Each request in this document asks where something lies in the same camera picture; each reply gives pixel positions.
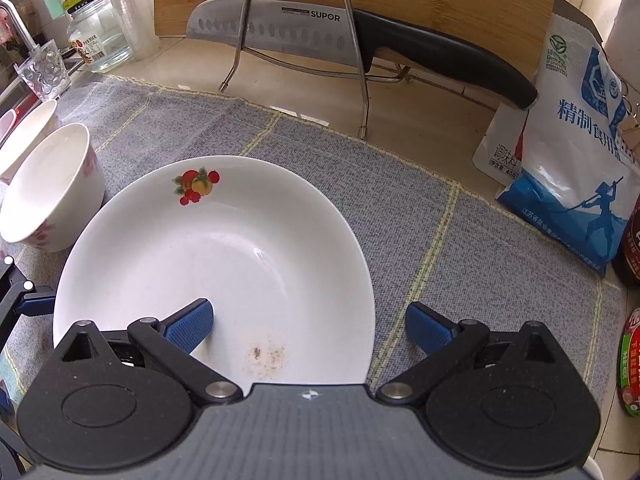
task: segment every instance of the salt bag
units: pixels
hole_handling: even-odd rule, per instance
[[[603,276],[640,192],[640,168],[616,134],[620,80],[577,23],[553,14],[544,45],[522,171],[498,202]]]

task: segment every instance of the faucet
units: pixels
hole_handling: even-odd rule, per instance
[[[9,15],[9,18],[11,18],[11,21],[14,24],[15,31],[18,33],[18,36],[20,36],[24,45],[29,49],[29,52],[36,50],[38,44],[33,41],[33,38],[31,37],[31,34],[29,34],[27,27],[24,25],[20,14],[15,10],[14,4],[9,0],[0,0],[0,9],[4,9]]]

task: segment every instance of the metal wire stand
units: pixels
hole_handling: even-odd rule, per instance
[[[351,41],[353,41],[353,49],[355,52],[356,65],[358,69],[357,73],[332,72],[329,70],[316,70],[313,68],[308,68],[305,66],[288,63],[286,61],[276,59],[275,57],[267,56],[266,54],[258,52],[257,50],[244,46],[244,34],[246,31],[246,22],[247,22],[247,15],[249,13],[249,5],[250,5],[250,0],[242,0],[242,7],[240,10],[240,23],[238,27],[238,42],[236,43],[236,54],[234,56],[234,63],[233,63],[233,66],[231,67],[231,70],[226,75],[224,81],[220,85],[220,91],[224,92],[226,90],[226,88],[229,85],[229,82],[231,81],[231,78],[236,73],[236,70],[238,69],[238,65],[240,64],[240,53],[243,50],[245,52],[248,52],[249,54],[252,54],[252,56],[258,57],[265,61],[269,61],[273,64],[276,64],[284,68],[297,70],[299,72],[304,72],[304,73],[313,74],[313,75],[327,76],[327,77],[359,79],[360,93],[362,94],[362,122],[360,123],[360,129],[358,130],[358,136],[361,139],[364,139],[367,136],[367,121],[369,119],[369,89],[367,87],[367,81],[369,80],[369,81],[376,81],[381,83],[397,83],[399,81],[402,81],[402,79],[405,78],[405,76],[409,72],[409,67],[402,68],[399,65],[397,65],[398,73],[395,76],[391,76],[391,77],[367,75],[364,72],[364,64],[362,62],[362,54],[360,53],[358,35],[356,33],[355,22],[353,21],[353,7],[351,7],[351,0],[344,0],[344,9],[346,10],[346,13],[347,13],[347,22],[349,23]]]

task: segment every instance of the blue silhouette of person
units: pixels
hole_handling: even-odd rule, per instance
[[[607,252],[605,255],[610,253],[613,243],[613,213],[611,212],[611,202],[616,199],[617,185],[617,182],[611,185],[603,182],[596,189],[596,194],[593,198],[585,200],[580,204],[585,209],[596,206],[600,207],[600,216],[595,220],[591,220],[587,225],[587,235],[584,241],[587,241],[598,229],[602,229],[604,231],[604,237],[607,239]]]

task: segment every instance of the silver screw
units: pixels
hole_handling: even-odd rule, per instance
[[[406,383],[387,383],[380,388],[380,392],[389,399],[406,399],[414,390]]]
[[[204,390],[208,396],[215,399],[226,399],[231,397],[238,390],[238,387],[228,381],[216,381],[208,384]]]

